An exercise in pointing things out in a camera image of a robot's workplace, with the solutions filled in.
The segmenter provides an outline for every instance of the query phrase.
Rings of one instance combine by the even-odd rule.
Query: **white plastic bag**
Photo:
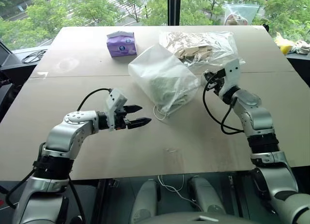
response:
[[[159,43],[187,66],[193,64],[210,64],[223,66],[227,62],[239,58],[240,64],[245,63],[238,55],[233,33],[228,31],[185,33],[159,33]]]
[[[199,86],[198,78],[158,44],[135,58],[128,71],[164,116],[189,102]]]

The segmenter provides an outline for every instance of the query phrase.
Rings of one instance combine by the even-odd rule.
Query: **table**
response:
[[[168,119],[160,122],[154,118],[154,104],[128,76],[127,64],[134,57],[108,55],[105,36],[121,29],[61,30],[0,125],[0,167],[5,168],[0,171],[1,180],[23,178],[31,170],[39,144],[46,140],[50,129],[75,110],[87,93],[102,87],[120,88],[128,97],[128,105],[143,107],[128,115],[130,119],[153,120],[139,129],[101,131],[89,136],[74,163],[73,179],[252,169],[245,136],[221,133],[219,125],[204,110],[202,88],[190,103]],[[239,55],[247,62],[241,66],[240,87],[259,95],[271,112],[280,148],[289,164],[310,165],[309,88],[261,27],[126,27],[124,30],[135,32],[139,53],[156,42],[159,30],[234,32]],[[104,110],[106,97],[104,91],[94,94],[83,109]],[[228,107],[212,92],[207,93],[206,100],[211,112],[222,118]],[[230,115],[227,123],[241,128],[236,115]]]

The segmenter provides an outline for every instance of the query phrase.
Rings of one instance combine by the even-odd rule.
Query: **clear plastic bag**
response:
[[[128,72],[165,116],[189,102],[199,87],[198,78],[158,44],[129,63]]]
[[[159,33],[159,43],[186,66],[196,63],[223,66],[235,58],[239,58],[240,64],[245,63],[238,56],[233,33],[229,31],[205,33],[163,31]]]
[[[251,25],[259,5],[255,4],[227,4],[225,5],[225,26]]]

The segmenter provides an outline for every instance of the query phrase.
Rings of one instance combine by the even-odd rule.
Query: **tissue box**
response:
[[[133,32],[118,31],[107,35],[108,51],[112,57],[137,54],[137,46]]]

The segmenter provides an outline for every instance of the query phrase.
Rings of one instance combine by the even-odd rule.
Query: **glass window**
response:
[[[166,25],[167,0],[0,0],[10,49],[50,45],[62,27]]]
[[[181,0],[180,25],[270,26],[290,40],[310,42],[310,0]]]

